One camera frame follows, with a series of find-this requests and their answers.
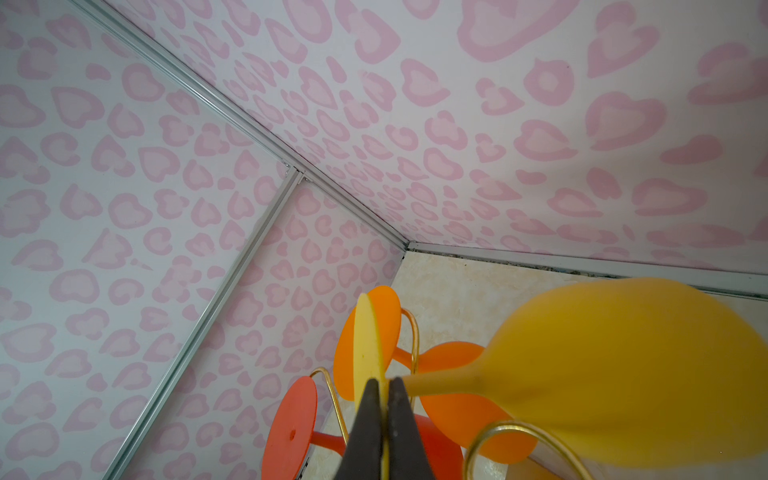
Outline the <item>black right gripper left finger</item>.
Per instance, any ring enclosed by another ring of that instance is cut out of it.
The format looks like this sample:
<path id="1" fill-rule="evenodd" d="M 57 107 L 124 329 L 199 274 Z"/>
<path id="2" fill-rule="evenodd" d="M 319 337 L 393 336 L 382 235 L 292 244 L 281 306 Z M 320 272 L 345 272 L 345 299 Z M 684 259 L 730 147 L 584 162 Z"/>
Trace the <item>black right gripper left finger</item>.
<path id="1" fill-rule="evenodd" d="M 335 480 L 380 480 L 383 458 L 383 414 L 379 382 L 369 379 L 364 387 L 345 453 Z"/>

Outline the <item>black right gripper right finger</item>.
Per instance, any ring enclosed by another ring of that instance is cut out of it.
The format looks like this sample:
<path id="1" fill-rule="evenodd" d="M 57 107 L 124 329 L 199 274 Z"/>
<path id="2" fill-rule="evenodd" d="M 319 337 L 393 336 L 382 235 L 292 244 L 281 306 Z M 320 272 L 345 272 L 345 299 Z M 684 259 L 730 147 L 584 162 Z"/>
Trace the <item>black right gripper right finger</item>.
<path id="1" fill-rule="evenodd" d="M 389 478 L 434 480 L 402 378 L 390 381 L 388 395 L 386 429 Z"/>

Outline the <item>yellow wine glass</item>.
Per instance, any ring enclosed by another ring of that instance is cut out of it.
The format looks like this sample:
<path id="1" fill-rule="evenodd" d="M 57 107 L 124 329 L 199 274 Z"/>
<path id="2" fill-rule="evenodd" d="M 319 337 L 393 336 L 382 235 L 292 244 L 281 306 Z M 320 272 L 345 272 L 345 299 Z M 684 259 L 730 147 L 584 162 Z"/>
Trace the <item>yellow wine glass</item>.
<path id="1" fill-rule="evenodd" d="M 377 320 L 367 295 L 355 308 L 355 408 L 379 382 L 382 478 L 389 478 L 387 402 Z M 767 448 L 767 343 L 727 305 L 686 284 L 629 278 L 544 292 L 503 322 L 484 352 L 458 372 L 403 379 L 407 396 L 467 390 L 511 417 L 498 432 L 525 432 L 583 478 L 586 460 L 628 468 L 734 461 Z"/>

